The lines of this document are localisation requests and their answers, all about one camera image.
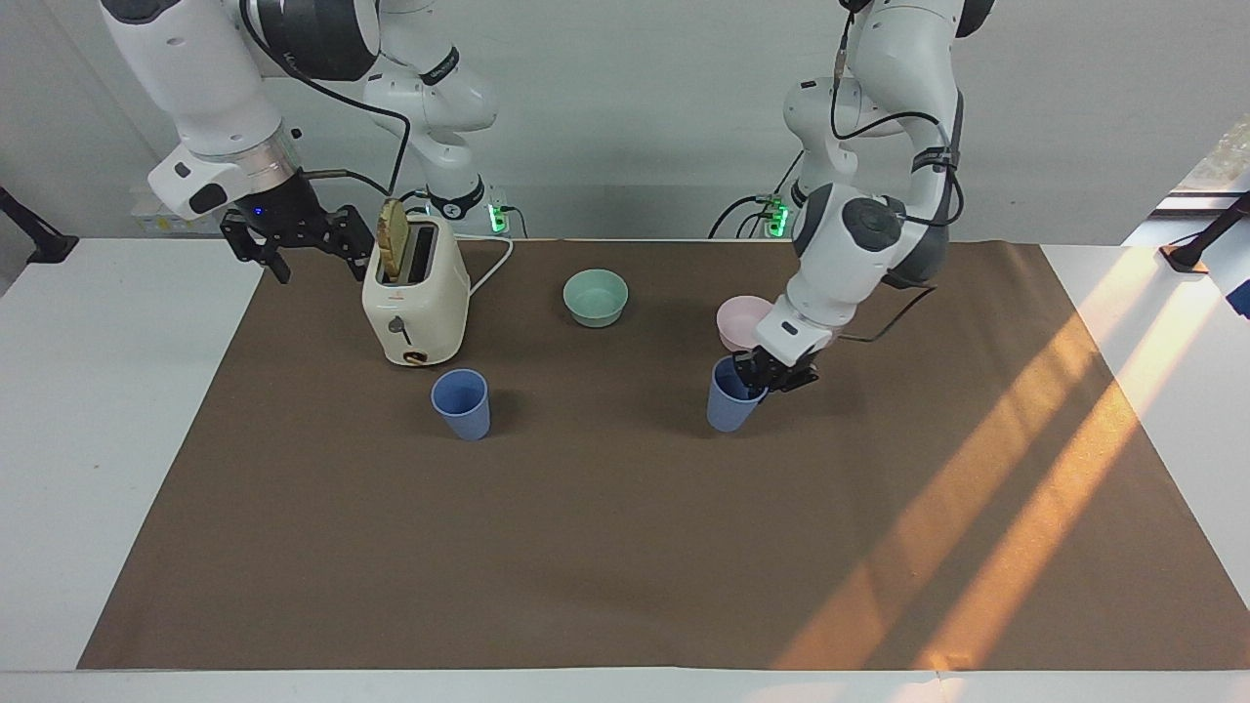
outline white table surface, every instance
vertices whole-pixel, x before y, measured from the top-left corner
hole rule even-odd
[[[1150,249],[1045,250],[1246,598],[1250,323]],[[0,670],[46,672],[0,700],[1250,700],[1236,673],[68,673],[259,278],[215,240],[84,240],[0,298]]]

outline blue cup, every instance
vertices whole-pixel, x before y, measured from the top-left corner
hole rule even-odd
[[[711,372],[711,388],[708,392],[708,423],[719,432],[738,432],[751,417],[751,413],[768,395],[768,390],[761,390],[754,398],[738,378],[734,369],[734,358],[725,357],[716,362]]]
[[[430,390],[430,402],[460,439],[478,442],[490,433],[490,388],[478,372],[442,374]]]

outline brown table mat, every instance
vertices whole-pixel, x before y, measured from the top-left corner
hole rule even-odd
[[[446,369],[385,363],[340,261],[291,264],[82,668],[1250,665],[1241,599],[1036,246],[954,246],[886,339],[720,437],[716,306],[775,296],[789,246],[519,243],[448,367],[491,383],[479,444],[429,407]],[[630,284],[614,328],[562,310],[590,266]]]

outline green light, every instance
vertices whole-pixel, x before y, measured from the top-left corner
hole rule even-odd
[[[508,231],[508,215],[499,211],[494,204],[486,205],[490,211],[490,228],[495,230],[495,234],[501,234]]]
[[[769,220],[769,236],[780,239],[785,236],[785,228],[790,221],[790,208],[782,205],[780,200],[774,200],[772,205],[776,208],[776,211],[772,213],[772,219]]]

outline white wall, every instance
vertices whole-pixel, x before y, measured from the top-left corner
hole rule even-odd
[[[1120,243],[1250,111],[1245,0],[998,5],[955,51],[969,101],[961,239]],[[168,121],[94,3],[0,8],[5,95],[26,98],[20,119],[9,100],[0,111],[0,170],[69,230],[131,233],[116,196],[172,146]],[[439,13],[499,85],[499,124],[470,140],[536,236],[702,236],[722,204],[770,189],[798,149],[781,100],[829,73],[842,18],[831,0],[442,0]],[[368,118],[288,80],[269,90],[305,131],[309,166],[389,171],[392,138]],[[886,141],[861,149],[876,188],[898,186],[910,163],[905,140]],[[328,205],[376,205],[355,186],[319,188]]]

